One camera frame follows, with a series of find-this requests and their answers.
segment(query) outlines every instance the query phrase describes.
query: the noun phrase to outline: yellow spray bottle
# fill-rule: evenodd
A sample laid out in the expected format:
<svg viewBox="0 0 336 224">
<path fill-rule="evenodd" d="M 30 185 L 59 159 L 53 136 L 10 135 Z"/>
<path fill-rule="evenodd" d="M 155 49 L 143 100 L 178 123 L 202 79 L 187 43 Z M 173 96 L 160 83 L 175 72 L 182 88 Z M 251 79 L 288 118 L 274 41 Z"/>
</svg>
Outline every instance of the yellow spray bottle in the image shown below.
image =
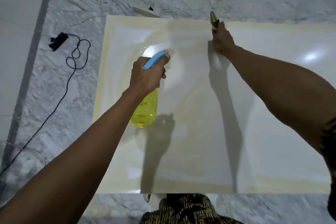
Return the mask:
<svg viewBox="0 0 336 224">
<path fill-rule="evenodd" d="M 166 55 L 168 50 L 164 50 L 155 54 L 147 63 L 142 67 L 143 69 L 149 69 L 154 66 L 161 57 Z M 138 105 L 133 113 L 130 122 L 133 126 L 138 128 L 144 128 L 153 123 L 156 119 L 156 110 L 158 107 L 158 89 L 149 93 L 142 102 Z"/>
</svg>

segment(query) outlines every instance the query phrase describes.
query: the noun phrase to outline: hand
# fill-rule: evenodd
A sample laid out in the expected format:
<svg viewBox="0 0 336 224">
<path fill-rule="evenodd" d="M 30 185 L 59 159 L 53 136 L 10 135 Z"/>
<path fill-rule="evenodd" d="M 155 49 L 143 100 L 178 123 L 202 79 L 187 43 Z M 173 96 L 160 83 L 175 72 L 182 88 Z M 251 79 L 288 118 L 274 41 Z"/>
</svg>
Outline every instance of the hand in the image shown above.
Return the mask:
<svg viewBox="0 0 336 224">
<path fill-rule="evenodd" d="M 144 90 L 144 93 L 148 95 L 156 88 L 160 87 L 160 80 L 166 79 L 166 70 L 164 66 L 170 60 L 168 50 L 166 55 L 163 56 L 153 67 L 150 69 L 142 69 L 142 67 L 149 61 L 149 58 L 139 57 L 137 61 L 133 63 L 131 81 L 129 87 L 139 87 Z"/>
<path fill-rule="evenodd" d="M 212 44 L 214 50 L 222 55 L 236 47 L 230 32 L 225 28 L 224 22 L 218 24 L 217 30 L 212 30 Z"/>
</svg>

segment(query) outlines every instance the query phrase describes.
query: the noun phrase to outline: black cable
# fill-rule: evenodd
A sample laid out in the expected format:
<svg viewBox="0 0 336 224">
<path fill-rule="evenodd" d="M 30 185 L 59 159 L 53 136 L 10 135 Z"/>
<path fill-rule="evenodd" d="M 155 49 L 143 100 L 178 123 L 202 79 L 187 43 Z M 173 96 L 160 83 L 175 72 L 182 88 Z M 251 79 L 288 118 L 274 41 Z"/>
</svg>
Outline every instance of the black cable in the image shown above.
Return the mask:
<svg viewBox="0 0 336 224">
<path fill-rule="evenodd" d="M 77 42 L 77 47 L 71 52 L 71 56 L 67 57 L 65 59 L 65 63 L 67 64 L 68 67 L 73 69 L 72 74 L 70 75 L 68 81 L 66 82 L 66 91 L 65 94 L 63 95 L 63 97 L 61 98 L 61 100 L 58 102 L 58 104 L 56 105 L 55 109 L 52 111 L 52 113 L 44 120 L 44 122 L 42 123 L 42 125 L 40 126 L 40 128 L 35 132 L 35 134 L 33 134 L 33 136 L 26 142 L 26 144 L 22 147 L 22 149 L 15 155 L 15 157 L 12 159 L 12 161 L 9 163 L 8 166 L 6 166 L 1 172 L 0 172 L 0 176 L 14 163 L 15 159 L 18 157 L 18 155 L 22 152 L 22 150 L 24 150 L 26 148 L 26 146 L 31 142 L 31 140 L 35 137 L 35 135 L 41 130 L 41 128 L 43 127 L 43 125 L 47 122 L 47 120 L 50 118 L 50 116 L 52 116 L 54 114 L 54 112 L 56 112 L 57 107 L 60 105 L 60 103 L 62 102 L 62 100 L 65 98 L 66 94 L 68 93 L 68 87 L 69 87 L 69 82 L 71 77 L 74 75 L 74 73 L 76 72 L 76 70 L 82 69 L 86 66 L 88 57 L 89 57 L 89 49 L 91 47 L 91 43 L 89 40 L 87 39 L 80 39 L 78 35 L 74 35 L 74 34 L 67 34 L 68 36 L 75 36 L 78 38 L 78 42 Z M 77 64 L 76 64 L 76 60 L 81 56 L 81 51 L 79 50 L 79 46 L 81 44 L 82 41 L 86 41 L 89 43 L 89 47 L 87 48 L 86 51 L 86 61 L 84 63 L 84 65 L 82 67 L 77 68 Z M 78 50 L 78 56 L 74 57 L 74 52 Z M 74 63 L 74 67 L 72 67 L 71 65 L 68 64 L 68 59 L 72 59 L 73 63 Z"/>
</svg>

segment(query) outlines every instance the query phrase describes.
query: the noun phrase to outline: white board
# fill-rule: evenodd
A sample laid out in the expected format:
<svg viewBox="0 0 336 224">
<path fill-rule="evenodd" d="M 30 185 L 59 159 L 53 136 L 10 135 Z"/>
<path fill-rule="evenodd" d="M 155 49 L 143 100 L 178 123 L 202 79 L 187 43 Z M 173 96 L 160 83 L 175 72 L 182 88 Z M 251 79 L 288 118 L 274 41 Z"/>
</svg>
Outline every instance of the white board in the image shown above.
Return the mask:
<svg viewBox="0 0 336 224">
<path fill-rule="evenodd" d="M 226 25 L 237 45 L 336 86 L 336 27 Z M 171 60 L 157 120 L 127 126 L 97 193 L 328 193 L 323 158 L 271 115 L 211 39 L 209 21 L 107 16 L 93 121 L 128 87 L 141 54 L 167 48 Z"/>
</svg>

